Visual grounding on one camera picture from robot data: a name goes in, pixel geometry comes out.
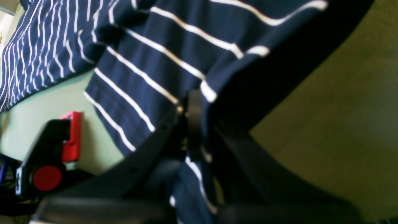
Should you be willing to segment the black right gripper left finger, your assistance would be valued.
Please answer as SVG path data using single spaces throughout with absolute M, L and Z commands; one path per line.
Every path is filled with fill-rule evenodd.
M 186 149 L 201 148 L 202 95 L 186 94 L 160 126 L 112 169 L 45 198 L 32 224 L 177 224 L 169 204 Z

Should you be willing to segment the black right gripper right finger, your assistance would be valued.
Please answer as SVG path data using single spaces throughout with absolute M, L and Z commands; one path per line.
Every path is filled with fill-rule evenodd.
M 206 143 L 226 197 L 215 223 L 364 223 L 356 206 L 290 172 L 239 124 L 209 128 Z

